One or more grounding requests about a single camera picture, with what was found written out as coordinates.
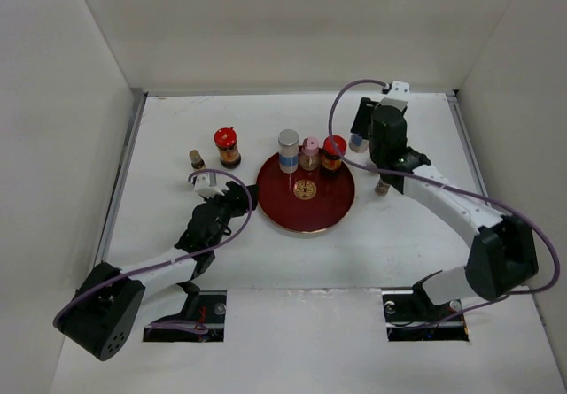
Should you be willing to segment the pink cap small jar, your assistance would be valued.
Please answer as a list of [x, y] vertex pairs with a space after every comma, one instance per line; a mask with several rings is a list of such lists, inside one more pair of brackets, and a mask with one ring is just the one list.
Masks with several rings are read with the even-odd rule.
[[299, 165], [302, 169], [311, 172], [320, 164], [319, 142], [318, 139], [309, 136], [304, 139], [300, 154]]

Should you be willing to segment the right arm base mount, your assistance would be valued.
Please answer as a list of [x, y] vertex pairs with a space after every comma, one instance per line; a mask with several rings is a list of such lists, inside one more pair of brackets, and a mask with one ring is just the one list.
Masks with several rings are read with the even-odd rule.
[[390, 342], [469, 341], [469, 331], [460, 312], [462, 302], [426, 305], [412, 290], [383, 290], [386, 336]]

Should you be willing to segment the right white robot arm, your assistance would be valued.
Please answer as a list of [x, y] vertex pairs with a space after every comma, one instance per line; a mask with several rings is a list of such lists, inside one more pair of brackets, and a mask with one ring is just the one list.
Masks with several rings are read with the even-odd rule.
[[369, 143], [371, 161], [380, 168], [380, 183], [424, 205], [469, 246], [467, 262], [431, 274], [414, 286], [410, 305], [421, 319], [431, 319], [443, 304], [481, 297], [494, 301], [539, 271], [532, 229], [450, 191], [448, 181], [428, 157], [408, 146], [404, 112], [392, 100], [362, 98], [352, 132]]

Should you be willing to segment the silver lid blue label jar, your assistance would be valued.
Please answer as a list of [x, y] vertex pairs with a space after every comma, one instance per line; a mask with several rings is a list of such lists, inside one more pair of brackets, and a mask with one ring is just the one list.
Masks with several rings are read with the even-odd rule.
[[279, 166], [285, 174], [293, 174], [299, 166], [299, 135], [295, 130], [285, 129], [278, 136]]

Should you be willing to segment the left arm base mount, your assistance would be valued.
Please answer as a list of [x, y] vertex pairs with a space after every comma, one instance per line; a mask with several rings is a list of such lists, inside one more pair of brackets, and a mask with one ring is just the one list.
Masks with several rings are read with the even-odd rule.
[[144, 329], [145, 343], [222, 343], [228, 292], [183, 287], [186, 300], [177, 314], [166, 315]]

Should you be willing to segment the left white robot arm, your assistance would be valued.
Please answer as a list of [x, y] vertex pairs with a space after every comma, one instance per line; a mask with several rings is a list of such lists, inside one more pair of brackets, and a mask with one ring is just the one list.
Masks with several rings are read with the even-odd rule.
[[116, 355], [137, 327], [206, 334], [202, 323], [181, 323], [198, 314], [193, 280], [213, 263], [215, 250], [236, 237], [230, 222], [251, 217], [259, 188], [231, 181], [225, 189], [199, 194], [203, 201], [171, 250], [133, 267], [96, 265], [58, 312], [54, 327], [100, 361]]

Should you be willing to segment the black cap brown spice bottle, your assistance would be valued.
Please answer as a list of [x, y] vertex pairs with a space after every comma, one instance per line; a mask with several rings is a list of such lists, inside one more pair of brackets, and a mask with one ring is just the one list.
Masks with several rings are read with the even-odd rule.
[[391, 185], [385, 182], [383, 179], [379, 179], [376, 187], [374, 188], [375, 193], [380, 197], [385, 197], [390, 189]]

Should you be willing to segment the white lid spice jar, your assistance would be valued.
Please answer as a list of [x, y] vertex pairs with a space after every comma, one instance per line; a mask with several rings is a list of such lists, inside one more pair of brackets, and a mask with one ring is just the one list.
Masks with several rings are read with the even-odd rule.
[[369, 147], [369, 141], [361, 135], [351, 133], [349, 139], [349, 148], [355, 153], [364, 153]]

